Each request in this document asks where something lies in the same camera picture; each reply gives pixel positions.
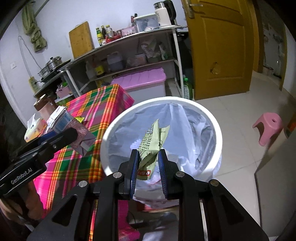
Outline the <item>person right hand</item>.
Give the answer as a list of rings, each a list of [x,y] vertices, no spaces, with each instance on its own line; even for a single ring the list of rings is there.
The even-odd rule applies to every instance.
[[[25,200],[27,209],[29,209],[28,217],[34,220],[40,220],[43,216],[44,209],[43,203],[41,202],[40,196],[37,193],[34,181],[27,184],[28,195]],[[23,225],[24,221],[19,218],[19,215],[5,202],[1,199],[1,211],[4,216],[10,220],[14,221],[20,225]]]

